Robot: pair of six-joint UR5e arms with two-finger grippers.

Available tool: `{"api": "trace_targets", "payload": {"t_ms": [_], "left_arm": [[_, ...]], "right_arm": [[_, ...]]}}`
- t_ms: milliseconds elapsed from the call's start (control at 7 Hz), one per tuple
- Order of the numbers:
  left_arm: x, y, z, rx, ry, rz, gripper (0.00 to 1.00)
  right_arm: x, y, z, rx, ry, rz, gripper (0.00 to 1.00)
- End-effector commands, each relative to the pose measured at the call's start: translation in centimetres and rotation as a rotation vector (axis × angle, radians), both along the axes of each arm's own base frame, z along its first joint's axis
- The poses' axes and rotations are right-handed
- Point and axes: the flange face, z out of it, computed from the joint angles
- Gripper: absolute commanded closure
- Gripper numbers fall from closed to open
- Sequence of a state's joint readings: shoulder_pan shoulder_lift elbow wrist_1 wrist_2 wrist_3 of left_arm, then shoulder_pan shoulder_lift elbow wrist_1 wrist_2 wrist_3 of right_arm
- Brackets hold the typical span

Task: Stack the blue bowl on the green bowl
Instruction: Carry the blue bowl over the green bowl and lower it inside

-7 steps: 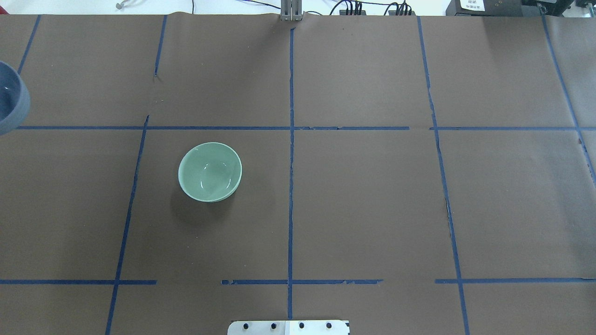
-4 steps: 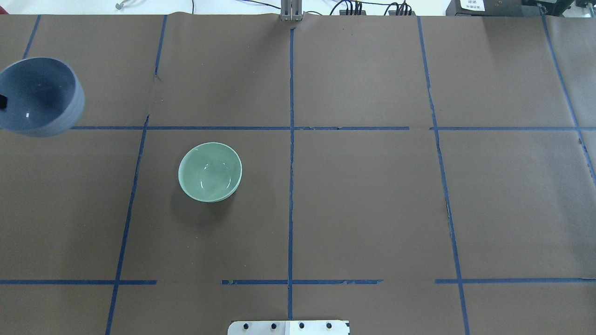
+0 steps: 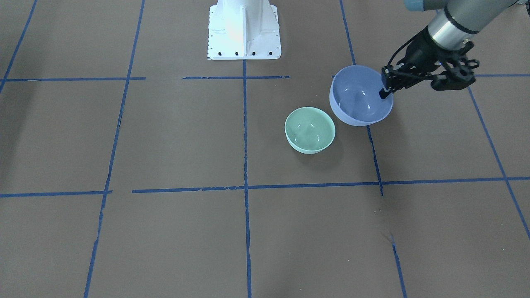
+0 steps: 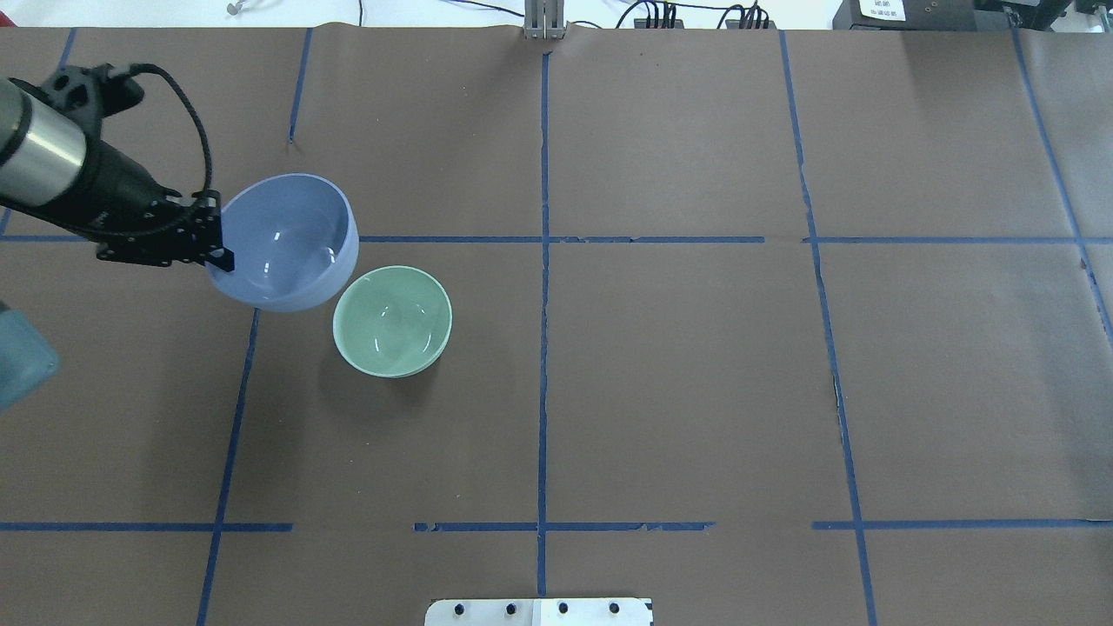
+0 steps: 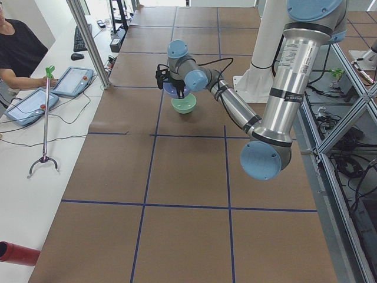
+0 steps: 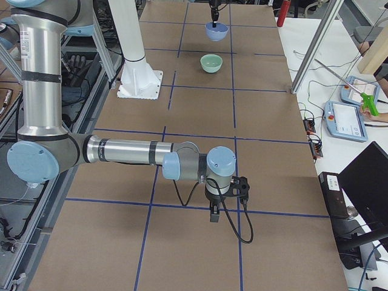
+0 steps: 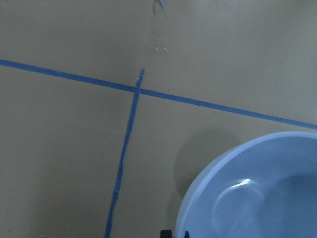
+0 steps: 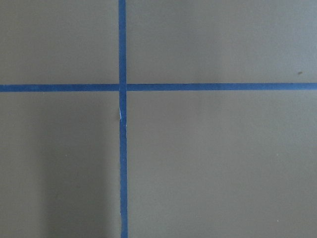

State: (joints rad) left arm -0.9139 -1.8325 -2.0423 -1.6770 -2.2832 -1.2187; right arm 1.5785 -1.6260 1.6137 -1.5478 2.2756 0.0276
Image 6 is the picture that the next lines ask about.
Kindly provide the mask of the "person's hand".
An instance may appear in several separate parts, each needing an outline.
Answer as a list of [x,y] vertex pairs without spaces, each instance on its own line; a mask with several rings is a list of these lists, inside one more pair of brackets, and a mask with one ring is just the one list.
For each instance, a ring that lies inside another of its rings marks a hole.
[[367,107],[360,107],[360,113],[367,119],[371,121],[381,121],[381,115],[374,116],[371,114],[370,110]]

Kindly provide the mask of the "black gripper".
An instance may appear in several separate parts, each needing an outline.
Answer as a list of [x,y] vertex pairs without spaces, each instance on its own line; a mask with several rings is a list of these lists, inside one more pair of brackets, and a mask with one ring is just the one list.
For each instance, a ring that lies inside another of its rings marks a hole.
[[205,196],[210,203],[210,222],[219,222],[220,204],[224,202],[225,197],[220,197],[218,194],[213,194],[205,188]]
[[209,0],[209,6],[211,8],[212,27],[216,27],[219,19],[220,0]]

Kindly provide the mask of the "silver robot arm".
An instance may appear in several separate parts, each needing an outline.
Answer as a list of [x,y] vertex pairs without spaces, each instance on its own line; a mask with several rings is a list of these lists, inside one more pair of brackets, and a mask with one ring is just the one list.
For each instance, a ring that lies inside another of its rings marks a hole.
[[210,219],[237,187],[236,158],[227,147],[200,153],[192,142],[102,139],[70,133],[62,124],[61,39],[70,28],[95,26],[92,1],[12,1],[20,29],[24,124],[7,154],[12,172],[41,183],[83,163],[161,166],[165,178],[205,185]]

